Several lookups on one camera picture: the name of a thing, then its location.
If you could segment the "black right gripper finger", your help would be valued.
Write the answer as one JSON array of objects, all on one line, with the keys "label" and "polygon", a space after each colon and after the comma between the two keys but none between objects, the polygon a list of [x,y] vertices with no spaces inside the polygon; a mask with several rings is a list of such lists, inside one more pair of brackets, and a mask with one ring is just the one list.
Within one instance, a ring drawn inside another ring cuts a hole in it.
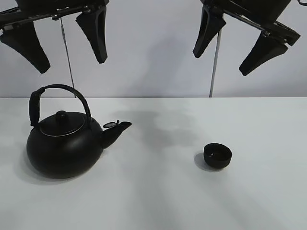
[{"label": "black right gripper finger", "polygon": [[248,75],[263,63],[284,54],[288,47],[279,40],[261,32],[254,47],[241,63],[239,70],[243,76]]},{"label": "black right gripper finger", "polygon": [[202,7],[199,34],[193,49],[194,57],[200,58],[211,40],[226,25],[221,11],[215,11],[206,5]]}]

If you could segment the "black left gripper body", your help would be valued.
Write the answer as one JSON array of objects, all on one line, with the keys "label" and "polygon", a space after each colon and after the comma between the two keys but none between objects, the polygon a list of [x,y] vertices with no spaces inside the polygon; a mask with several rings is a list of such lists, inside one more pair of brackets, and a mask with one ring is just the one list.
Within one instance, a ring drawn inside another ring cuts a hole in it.
[{"label": "black left gripper body", "polygon": [[17,0],[16,7],[0,12],[0,29],[51,17],[53,20],[81,12],[82,15],[105,10],[108,0]]}]

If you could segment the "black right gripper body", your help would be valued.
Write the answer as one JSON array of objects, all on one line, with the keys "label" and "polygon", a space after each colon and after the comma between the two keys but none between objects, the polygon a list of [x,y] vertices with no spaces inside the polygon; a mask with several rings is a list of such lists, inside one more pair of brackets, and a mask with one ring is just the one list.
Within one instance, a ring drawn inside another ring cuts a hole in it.
[{"label": "black right gripper body", "polygon": [[295,30],[277,21],[289,0],[203,0],[202,3],[239,19],[246,17],[261,30],[283,38],[291,46],[300,38]]}]

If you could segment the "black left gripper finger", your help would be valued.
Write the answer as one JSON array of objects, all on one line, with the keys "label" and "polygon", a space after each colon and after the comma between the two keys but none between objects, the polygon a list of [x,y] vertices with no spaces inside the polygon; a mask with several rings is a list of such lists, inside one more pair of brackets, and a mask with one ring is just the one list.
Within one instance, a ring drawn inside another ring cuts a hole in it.
[{"label": "black left gripper finger", "polygon": [[27,59],[41,74],[50,68],[50,62],[38,40],[32,23],[3,27],[0,41]]},{"label": "black left gripper finger", "polygon": [[107,59],[105,41],[106,5],[82,12],[76,22],[87,37],[99,64]]}]

